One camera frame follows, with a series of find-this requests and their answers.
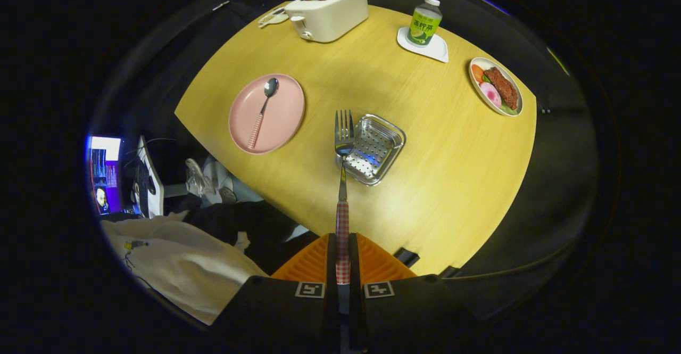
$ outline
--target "green bottle label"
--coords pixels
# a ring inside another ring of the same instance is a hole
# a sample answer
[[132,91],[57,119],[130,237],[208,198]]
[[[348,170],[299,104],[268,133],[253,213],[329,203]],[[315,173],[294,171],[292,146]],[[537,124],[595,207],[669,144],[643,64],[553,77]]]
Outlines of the green bottle label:
[[428,45],[442,19],[433,19],[414,11],[406,38],[414,44]]

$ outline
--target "meat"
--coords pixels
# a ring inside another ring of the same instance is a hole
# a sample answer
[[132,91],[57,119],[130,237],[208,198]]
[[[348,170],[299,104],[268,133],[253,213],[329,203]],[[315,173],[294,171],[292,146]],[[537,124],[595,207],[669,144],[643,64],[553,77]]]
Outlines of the meat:
[[518,108],[518,92],[513,88],[513,84],[506,80],[504,75],[502,75],[496,67],[491,67],[486,70],[485,76],[489,78],[489,81],[492,82],[492,85],[494,85],[497,92],[499,92],[501,99],[504,100],[509,108],[514,110]]

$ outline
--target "fork tines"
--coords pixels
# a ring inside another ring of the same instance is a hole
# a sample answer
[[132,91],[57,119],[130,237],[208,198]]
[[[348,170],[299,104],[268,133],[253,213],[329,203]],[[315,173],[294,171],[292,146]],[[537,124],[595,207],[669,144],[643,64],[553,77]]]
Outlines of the fork tines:
[[[340,123],[338,123],[338,113],[340,112]],[[336,111],[336,139],[345,140],[355,136],[355,123],[352,121],[352,110]]]

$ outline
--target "fork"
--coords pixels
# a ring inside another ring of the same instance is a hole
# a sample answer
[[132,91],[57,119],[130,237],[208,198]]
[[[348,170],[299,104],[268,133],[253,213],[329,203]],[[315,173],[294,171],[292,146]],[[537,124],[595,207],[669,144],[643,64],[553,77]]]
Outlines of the fork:
[[347,204],[347,185],[345,181],[345,159],[352,152],[355,141],[355,129],[352,121],[352,111],[340,111],[340,125],[336,111],[335,149],[340,155],[340,187],[338,189],[338,204],[336,205],[336,282],[350,283],[350,253],[348,252],[348,238],[350,237],[350,208]]

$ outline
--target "lettuce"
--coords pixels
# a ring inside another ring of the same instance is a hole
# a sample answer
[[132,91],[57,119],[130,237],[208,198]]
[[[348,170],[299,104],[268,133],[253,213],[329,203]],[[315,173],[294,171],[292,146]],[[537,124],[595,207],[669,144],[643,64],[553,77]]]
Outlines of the lettuce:
[[518,115],[518,111],[516,111],[515,109],[509,108],[508,105],[506,105],[506,103],[504,102],[503,99],[501,100],[501,108],[499,108],[499,109],[501,109],[502,111],[504,111],[508,114],[512,114],[513,116]]

